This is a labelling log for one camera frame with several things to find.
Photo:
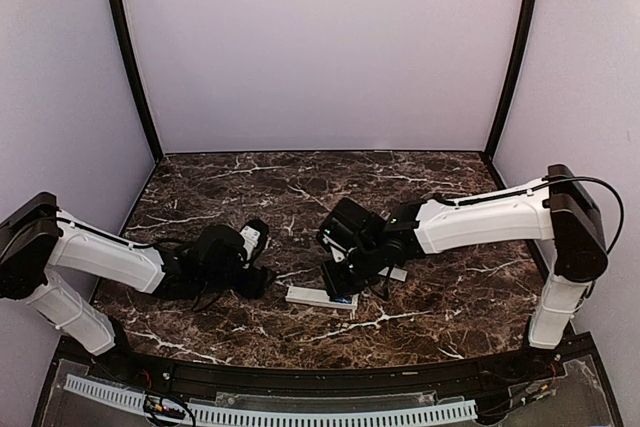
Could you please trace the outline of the white remote control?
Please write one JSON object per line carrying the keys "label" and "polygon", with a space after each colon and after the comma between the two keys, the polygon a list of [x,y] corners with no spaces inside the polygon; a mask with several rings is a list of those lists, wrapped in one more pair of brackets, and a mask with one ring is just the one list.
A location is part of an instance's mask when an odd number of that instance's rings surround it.
{"label": "white remote control", "polygon": [[296,287],[289,286],[285,300],[289,303],[313,306],[313,307],[321,307],[321,308],[335,308],[335,309],[343,309],[355,311],[358,307],[358,295],[355,295],[351,298],[353,304],[352,305],[341,305],[332,303],[329,295],[322,289],[312,289],[312,288],[304,288],[304,287]]}

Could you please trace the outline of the white battery cover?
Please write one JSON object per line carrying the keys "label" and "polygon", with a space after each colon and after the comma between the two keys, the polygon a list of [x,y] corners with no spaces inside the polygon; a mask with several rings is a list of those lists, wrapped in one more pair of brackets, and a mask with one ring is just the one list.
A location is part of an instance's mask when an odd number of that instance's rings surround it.
{"label": "white battery cover", "polygon": [[378,272],[378,275],[382,278],[389,278],[394,281],[405,282],[407,279],[407,271],[394,267],[384,268]]}

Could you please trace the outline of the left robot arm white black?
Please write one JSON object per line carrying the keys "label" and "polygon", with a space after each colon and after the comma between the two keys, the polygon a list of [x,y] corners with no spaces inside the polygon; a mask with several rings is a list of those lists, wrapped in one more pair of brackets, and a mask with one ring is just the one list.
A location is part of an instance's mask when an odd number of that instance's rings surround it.
{"label": "left robot arm white black", "polygon": [[255,262],[269,228],[259,219],[239,231],[210,225],[191,242],[163,238],[149,244],[117,237],[60,209],[41,192],[1,224],[1,295],[35,308],[79,342],[120,383],[141,374],[140,359],[119,324],[92,307],[58,273],[64,267],[127,285],[161,300],[199,300],[231,290],[264,296],[275,274]]}

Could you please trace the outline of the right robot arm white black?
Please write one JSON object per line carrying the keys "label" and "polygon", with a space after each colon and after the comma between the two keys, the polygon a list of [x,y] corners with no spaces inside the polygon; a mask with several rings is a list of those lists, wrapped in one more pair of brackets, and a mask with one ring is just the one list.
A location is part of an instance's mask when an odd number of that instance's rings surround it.
{"label": "right robot arm white black", "polygon": [[529,322],[528,344],[510,360],[521,381],[549,363],[565,327],[609,265],[616,238],[606,239],[601,211],[585,189],[588,176],[564,164],[546,176],[500,191],[396,206],[387,218],[349,198],[324,219],[317,241],[330,254],[321,265],[325,291],[342,299],[375,284],[383,269],[459,247],[513,240],[551,240],[556,257]]}

